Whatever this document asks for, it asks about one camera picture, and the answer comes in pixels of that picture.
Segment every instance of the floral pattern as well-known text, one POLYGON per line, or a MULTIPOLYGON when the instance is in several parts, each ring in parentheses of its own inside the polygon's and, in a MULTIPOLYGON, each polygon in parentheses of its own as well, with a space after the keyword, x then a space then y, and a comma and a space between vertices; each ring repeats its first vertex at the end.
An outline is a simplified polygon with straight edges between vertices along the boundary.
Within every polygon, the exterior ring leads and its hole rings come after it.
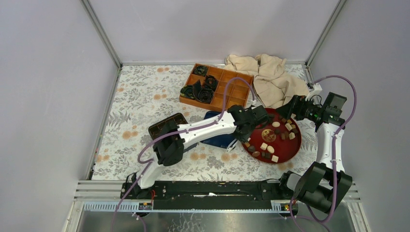
MULTIPOLYGON (((306 80, 302 65, 286 65, 292 75, 306 80)), ((138 153, 151 137, 148 127, 173 114, 181 112, 188 122, 204 118, 207 110, 179 102, 179 90, 184 86, 193 66, 124 66, 117 92, 98 150, 93 180, 125 180, 139 171, 138 153)), ((287 163, 268 164, 250 156, 241 145, 231 152, 199 143, 184 153, 181 162, 167 167, 159 180, 185 181, 256 181, 279 178, 291 170, 302 174, 316 159, 317 138, 314 124, 297 122, 302 135, 299 152, 287 163)), ((142 156, 154 155, 149 148, 142 156)))

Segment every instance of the white chocolate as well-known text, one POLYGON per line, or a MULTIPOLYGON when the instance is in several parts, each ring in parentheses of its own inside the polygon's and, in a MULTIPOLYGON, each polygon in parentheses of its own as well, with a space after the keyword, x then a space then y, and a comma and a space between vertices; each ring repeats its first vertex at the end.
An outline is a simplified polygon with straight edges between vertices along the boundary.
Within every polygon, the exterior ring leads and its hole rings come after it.
POLYGON ((267 148, 267 147, 268 147, 268 144, 262 143, 262 145, 261 145, 261 149, 262 149, 262 150, 266 151, 266 148, 267 148))
POLYGON ((279 160, 279 157, 272 155, 272 161, 277 163, 279 160))
POLYGON ((273 123, 272 123, 272 126, 273 126, 273 127, 279 127, 279 126, 280 126, 280 122, 273 122, 273 123))
POLYGON ((289 124, 289 123, 286 123, 285 124, 285 127, 286 127, 286 129, 288 129, 289 131, 291 131, 293 128, 292 128, 292 125, 291 124, 289 124))
POLYGON ((275 152, 275 150, 273 149, 272 146, 268 146, 267 149, 268 149, 268 152, 271 153, 271 154, 273 154, 275 152))
POLYGON ((291 132, 291 133, 289 134, 289 139, 294 139, 294 138, 296 138, 296 136, 295 136, 295 134, 294 134, 293 132, 291 132))

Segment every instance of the white wall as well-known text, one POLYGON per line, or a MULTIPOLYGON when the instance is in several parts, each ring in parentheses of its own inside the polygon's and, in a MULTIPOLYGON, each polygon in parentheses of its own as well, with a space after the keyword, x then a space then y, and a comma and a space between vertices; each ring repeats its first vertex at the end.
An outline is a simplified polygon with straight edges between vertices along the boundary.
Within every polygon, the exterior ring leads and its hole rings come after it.
POLYGON ((337 0, 91 0, 123 62, 308 58, 337 0))
POLYGON ((80 1, 0 2, 0 231, 61 231, 115 73, 80 1))
MULTIPOLYGON (((312 65, 316 79, 339 74, 357 88, 343 165, 358 185, 373 232, 409 230, 409 12, 408 0, 348 1, 312 65)), ((322 87, 348 97, 346 118, 350 87, 333 80, 322 87)))

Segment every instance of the beige cloth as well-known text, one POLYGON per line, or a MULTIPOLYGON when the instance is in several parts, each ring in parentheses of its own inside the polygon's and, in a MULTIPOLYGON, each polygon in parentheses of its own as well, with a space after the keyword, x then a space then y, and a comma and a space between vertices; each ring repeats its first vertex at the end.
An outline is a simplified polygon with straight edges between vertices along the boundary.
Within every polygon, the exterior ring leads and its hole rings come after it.
POLYGON ((286 59, 267 54, 255 58, 229 55, 224 69, 253 75, 253 86, 265 107, 276 109, 288 103, 293 95, 309 93, 304 80, 285 71, 285 63, 286 59))

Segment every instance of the red round tray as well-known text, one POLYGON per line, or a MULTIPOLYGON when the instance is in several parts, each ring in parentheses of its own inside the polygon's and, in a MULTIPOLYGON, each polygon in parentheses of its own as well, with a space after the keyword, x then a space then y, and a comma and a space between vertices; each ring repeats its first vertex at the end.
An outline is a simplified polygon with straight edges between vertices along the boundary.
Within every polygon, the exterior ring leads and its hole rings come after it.
MULTIPOLYGON (((280 134, 282 134, 285 131, 287 132, 290 132, 290 131, 288 131, 288 129, 285 127, 285 123, 283 123, 279 119, 279 114, 276 113, 275 109, 266 108, 266 111, 269 114, 275 115, 275 118, 273 119, 272 122, 275 122, 275 121, 280 122, 280 126, 276 128, 276 127, 273 127, 272 124, 269 124, 262 129, 255 129, 253 133, 250 135, 249 144, 252 146, 255 146, 256 151, 259 151, 261 153, 259 156, 255 157, 256 159, 266 162, 266 163, 276 163, 276 162, 273 162, 271 159, 266 159, 262 157, 263 150, 261 149, 261 145, 262 143, 266 143, 275 149, 274 155, 279 157, 277 163, 284 163, 292 159, 296 155, 296 153, 299 151, 300 144, 302 143, 302 136, 300 135, 300 129, 295 123, 295 121, 291 119, 292 124, 294 124, 296 126, 296 129, 298 130, 298 133, 295 134, 296 138, 292 140, 290 140, 289 138, 282 140, 280 138, 280 134), (281 133, 275 134, 274 130, 278 128, 281 131, 281 133)), ((248 148, 244 144, 242 144, 242 146, 252 156, 252 153, 248 151, 248 148)))

